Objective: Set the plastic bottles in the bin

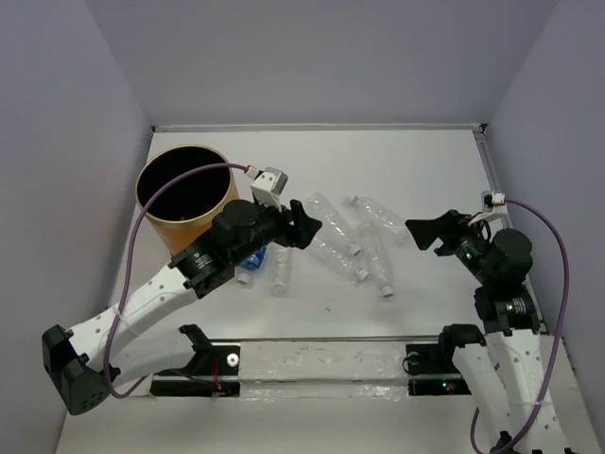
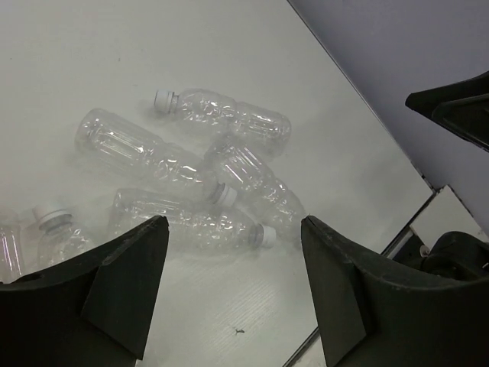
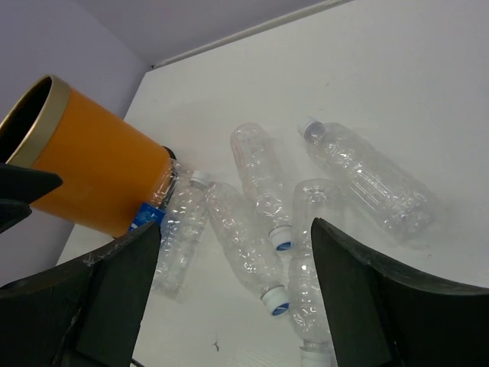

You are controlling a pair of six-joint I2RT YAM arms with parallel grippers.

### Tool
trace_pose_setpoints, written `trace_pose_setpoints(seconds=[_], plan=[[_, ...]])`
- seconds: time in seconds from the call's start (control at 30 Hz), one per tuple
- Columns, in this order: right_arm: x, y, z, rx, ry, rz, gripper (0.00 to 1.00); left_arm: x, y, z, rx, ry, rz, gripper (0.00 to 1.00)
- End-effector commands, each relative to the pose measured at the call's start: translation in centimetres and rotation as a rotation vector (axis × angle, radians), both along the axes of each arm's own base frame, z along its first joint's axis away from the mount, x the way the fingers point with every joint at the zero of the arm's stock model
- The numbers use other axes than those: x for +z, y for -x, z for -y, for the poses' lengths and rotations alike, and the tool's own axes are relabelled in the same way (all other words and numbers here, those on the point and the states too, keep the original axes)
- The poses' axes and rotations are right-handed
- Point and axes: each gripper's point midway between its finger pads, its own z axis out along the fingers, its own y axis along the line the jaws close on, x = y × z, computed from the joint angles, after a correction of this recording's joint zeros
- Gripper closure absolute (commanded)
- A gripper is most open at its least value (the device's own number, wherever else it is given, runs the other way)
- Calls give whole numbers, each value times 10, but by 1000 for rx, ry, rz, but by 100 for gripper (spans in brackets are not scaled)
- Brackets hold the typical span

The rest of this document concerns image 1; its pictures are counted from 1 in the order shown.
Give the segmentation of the clear plastic bottle long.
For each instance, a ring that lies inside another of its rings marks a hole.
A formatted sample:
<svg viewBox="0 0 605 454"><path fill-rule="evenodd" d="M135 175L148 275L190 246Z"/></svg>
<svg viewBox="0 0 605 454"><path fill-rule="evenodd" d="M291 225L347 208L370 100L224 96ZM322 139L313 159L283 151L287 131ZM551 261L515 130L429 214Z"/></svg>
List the clear plastic bottle long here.
<svg viewBox="0 0 605 454"><path fill-rule="evenodd" d="M349 222L321 193L311 195L304 207L322 223L309 246L309 253L331 271L363 283L369 273L361 261L362 249Z"/></svg>

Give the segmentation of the blue label plastic bottle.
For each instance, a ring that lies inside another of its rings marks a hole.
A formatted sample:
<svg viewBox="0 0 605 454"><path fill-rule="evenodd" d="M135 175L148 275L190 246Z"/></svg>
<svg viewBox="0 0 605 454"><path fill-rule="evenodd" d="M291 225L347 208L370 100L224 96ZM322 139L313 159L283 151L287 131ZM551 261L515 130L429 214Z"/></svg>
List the blue label plastic bottle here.
<svg viewBox="0 0 605 454"><path fill-rule="evenodd" d="M247 287L251 284L254 275L262 268L267 250L268 248L264 247L239 264L236 279L241 286Z"/></svg>

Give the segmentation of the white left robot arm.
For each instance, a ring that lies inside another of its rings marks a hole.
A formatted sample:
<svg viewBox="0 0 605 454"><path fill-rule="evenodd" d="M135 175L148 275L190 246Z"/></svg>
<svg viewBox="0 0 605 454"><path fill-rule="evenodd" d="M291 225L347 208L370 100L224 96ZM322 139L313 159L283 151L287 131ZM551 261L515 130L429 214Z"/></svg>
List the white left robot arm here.
<svg viewBox="0 0 605 454"><path fill-rule="evenodd" d="M321 226L300 201L280 208L231 201L209 230L174 254L125 303L70 328L48 328L42 335L43 367L67 411L81 415L116 395L118 387L147 375L197 374L218 365L213 344L196 324L184 324L166 338L140 337L232 280L236 268L268 244L303 250Z"/></svg>

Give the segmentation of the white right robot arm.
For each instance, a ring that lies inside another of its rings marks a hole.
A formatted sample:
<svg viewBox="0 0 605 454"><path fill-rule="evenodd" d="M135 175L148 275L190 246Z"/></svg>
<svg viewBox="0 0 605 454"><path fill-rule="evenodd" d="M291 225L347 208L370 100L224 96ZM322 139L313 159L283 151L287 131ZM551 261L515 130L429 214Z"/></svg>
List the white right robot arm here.
<svg viewBox="0 0 605 454"><path fill-rule="evenodd" d="M483 325L446 325L435 348L442 369L457 370L490 433L492 453L570 453L548 389L554 356L541 351L540 321L526 278L532 244L521 232L491 233L483 217L450 210L406 227L426 251L455 256L473 275L475 310Z"/></svg>

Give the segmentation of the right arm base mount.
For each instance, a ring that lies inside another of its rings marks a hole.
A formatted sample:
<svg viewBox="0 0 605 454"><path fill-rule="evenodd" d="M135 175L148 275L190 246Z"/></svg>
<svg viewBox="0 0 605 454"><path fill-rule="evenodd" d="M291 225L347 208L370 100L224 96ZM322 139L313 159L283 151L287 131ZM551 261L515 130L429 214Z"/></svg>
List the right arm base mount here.
<svg viewBox="0 0 605 454"><path fill-rule="evenodd" d="M454 348L459 345L467 325L445 326L437 340L406 345L402 360L408 376L407 391L412 397L470 395L469 387L453 363Z"/></svg>

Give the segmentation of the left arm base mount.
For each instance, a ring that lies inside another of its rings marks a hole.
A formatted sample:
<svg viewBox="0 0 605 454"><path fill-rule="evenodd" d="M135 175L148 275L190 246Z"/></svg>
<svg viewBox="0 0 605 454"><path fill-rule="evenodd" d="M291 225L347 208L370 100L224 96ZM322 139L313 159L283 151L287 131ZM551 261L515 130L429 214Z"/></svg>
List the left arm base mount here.
<svg viewBox="0 0 605 454"><path fill-rule="evenodd" d="M179 328L187 338L185 365L154 375L149 393L155 397L238 397L241 345L212 342L195 324Z"/></svg>

